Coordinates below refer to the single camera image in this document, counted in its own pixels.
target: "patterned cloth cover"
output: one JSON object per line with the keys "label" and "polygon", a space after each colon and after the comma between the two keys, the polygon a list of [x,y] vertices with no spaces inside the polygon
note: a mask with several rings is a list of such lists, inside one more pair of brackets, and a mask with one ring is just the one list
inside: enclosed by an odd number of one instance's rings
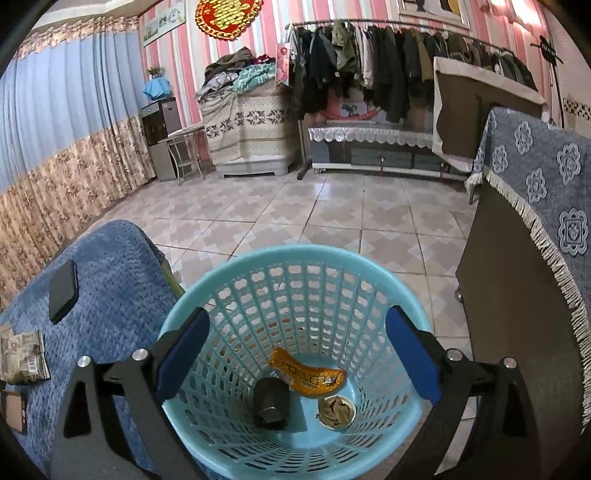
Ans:
{"label": "patterned cloth cover", "polygon": [[266,82],[237,95],[232,88],[200,103],[214,165],[286,158],[299,148],[298,127],[289,111],[289,89]]}
{"label": "patterned cloth cover", "polygon": [[591,417],[591,139],[495,108],[486,122],[474,172],[484,176],[531,229],[571,308],[584,367],[586,424]]}
{"label": "patterned cloth cover", "polygon": [[[48,316],[51,276],[67,260],[77,266],[78,302],[57,325]],[[131,222],[107,223],[69,246],[0,315],[16,333],[41,329],[51,379],[27,387],[27,434],[15,433],[31,460],[49,475],[51,445],[61,400],[82,355],[97,363],[127,358],[149,348],[176,298],[160,264],[164,254]],[[114,397],[125,437],[137,464],[155,472],[127,402]],[[210,480],[222,477],[203,467]]]}

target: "framed picture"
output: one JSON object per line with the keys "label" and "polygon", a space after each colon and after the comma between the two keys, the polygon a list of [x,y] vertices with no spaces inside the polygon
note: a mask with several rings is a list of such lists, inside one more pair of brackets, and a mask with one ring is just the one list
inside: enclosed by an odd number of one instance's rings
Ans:
{"label": "framed picture", "polygon": [[165,33],[183,25],[186,21],[184,0],[173,4],[153,20],[144,24],[142,44],[145,47]]}
{"label": "framed picture", "polygon": [[398,0],[400,20],[419,17],[470,30],[466,0]]}

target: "blue patterned tablecloth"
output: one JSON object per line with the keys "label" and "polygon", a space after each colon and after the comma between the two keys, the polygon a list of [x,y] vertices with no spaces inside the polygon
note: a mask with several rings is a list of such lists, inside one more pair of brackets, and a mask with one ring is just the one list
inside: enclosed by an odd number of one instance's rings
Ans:
{"label": "blue patterned tablecloth", "polygon": [[473,172],[482,173],[521,215],[571,309],[584,367],[586,424],[591,417],[591,139],[495,108]]}

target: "striped wallpaper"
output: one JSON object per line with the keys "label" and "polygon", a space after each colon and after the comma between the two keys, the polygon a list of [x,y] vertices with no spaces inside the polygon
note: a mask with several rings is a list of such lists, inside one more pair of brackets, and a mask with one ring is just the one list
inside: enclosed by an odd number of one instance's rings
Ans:
{"label": "striped wallpaper", "polygon": [[[171,6],[176,0],[163,0],[140,20],[144,22]],[[200,121],[195,92],[201,87],[205,67],[220,56],[249,47],[256,55],[275,56],[277,43],[290,21],[299,22],[326,18],[387,18],[398,20],[397,0],[265,0],[261,12],[235,41],[215,40],[202,33],[194,21],[199,0],[186,0],[187,22],[142,49],[144,67],[160,65],[177,98],[184,127]],[[550,72],[532,35],[504,17],[483,13],[477,0],[466,0],[470,6],[471,35],[510,48],[530,68],[540,93],[551,101]]]}

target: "tablecloth fringe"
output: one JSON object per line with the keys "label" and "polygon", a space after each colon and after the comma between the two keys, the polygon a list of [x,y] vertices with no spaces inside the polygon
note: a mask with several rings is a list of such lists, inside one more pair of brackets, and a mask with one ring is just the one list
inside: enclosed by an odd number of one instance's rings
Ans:
{"label": "tablecloth fringe", "polygon": [[591,420],[591,326],[589,312],[583,296],[574,281],[562,253],[544,229],[542,220],[530,204],[518,195],[505,181],[485,167],[484,176],[488,183],[519,213],[530,237],[541,252],[571,310],[570,323],[579,346],[583,362],[583,429]]}

